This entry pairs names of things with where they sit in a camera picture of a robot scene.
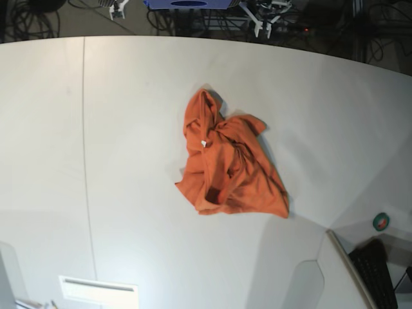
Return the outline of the white paper box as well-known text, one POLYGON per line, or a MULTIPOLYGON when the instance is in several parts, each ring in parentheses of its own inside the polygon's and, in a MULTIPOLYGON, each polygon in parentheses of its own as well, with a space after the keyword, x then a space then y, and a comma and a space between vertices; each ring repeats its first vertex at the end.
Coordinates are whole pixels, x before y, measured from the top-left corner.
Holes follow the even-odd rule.
POLYGON ((65 299, 105 308, 139 308, 138 287, 59 276, 65 299))

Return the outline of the black keyboard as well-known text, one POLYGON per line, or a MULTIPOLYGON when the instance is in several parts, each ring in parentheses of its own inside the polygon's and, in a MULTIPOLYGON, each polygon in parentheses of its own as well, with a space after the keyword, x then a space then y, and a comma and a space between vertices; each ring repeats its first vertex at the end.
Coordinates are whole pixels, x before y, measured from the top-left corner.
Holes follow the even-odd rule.
POLYGON ((377 308, 398 308, 385 252, 363 248, 352 251, 349 257, 377 308))

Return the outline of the blue bin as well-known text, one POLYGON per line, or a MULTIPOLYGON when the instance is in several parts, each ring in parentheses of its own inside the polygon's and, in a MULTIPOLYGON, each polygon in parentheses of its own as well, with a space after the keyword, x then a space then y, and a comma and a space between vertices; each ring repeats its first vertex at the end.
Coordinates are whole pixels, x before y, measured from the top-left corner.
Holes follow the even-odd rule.
POLYGON ((240 0, 147 0, 143 3, 153 10, 199 8, 226 10, 239 5, 240 0))

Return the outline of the green tape roll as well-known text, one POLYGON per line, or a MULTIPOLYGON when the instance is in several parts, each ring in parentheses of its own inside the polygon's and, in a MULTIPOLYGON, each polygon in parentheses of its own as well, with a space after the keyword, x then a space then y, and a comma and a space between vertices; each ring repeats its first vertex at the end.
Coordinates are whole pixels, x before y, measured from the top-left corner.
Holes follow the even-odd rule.
POLYGON ((374 217, 373 228, 378 232, 382 232, 389 227, 389 223, 390 217, 385 212, 381 212, 374 217))

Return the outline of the orange t-shirt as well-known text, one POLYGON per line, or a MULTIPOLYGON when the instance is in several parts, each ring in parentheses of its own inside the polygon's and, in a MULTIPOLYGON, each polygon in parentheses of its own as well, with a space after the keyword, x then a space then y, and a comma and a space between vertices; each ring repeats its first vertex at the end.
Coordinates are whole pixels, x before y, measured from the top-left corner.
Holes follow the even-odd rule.
POLYGON ((199 89, 185 110, 188 159, 176 187, 200 215, 260 212, 287 218, 288 194, 258 136, 266 129, 249 115, 224 118, 221 102, 199 89))

